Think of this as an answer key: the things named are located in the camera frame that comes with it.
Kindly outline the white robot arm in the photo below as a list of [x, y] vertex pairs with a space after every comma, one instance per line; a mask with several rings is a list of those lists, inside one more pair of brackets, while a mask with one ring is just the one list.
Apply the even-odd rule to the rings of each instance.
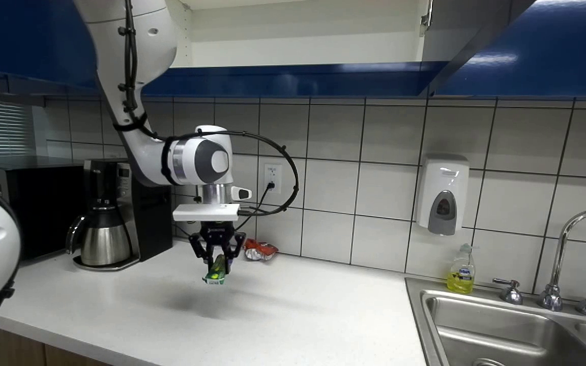
[[[176, 55], [173, 19], [164, 0], [72, 0], [86, 25], [96, 76], [135, 172], [144, 184], [223, 184], [232, 181], [229, 137], [219, 126], [193, 134], [159, 137], [142, 104], [142, 90]], [[0, 307], [14, 292], [22, 233], [0, 200]]]

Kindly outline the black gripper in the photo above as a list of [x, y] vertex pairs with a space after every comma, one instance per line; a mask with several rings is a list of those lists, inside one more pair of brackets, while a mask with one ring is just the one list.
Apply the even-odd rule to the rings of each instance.
[[198, 259], [204, 262], [204, 278], [212, 275], [212, 254], [213, 247], [219, 247], [223, 275], [232, 273], [232, 261], [239, 254], [243, 243], [247, 240], [244, 232], [237, 232], [227, 222], [204, 222], [198, 233], [189, 236], [189, 243]]

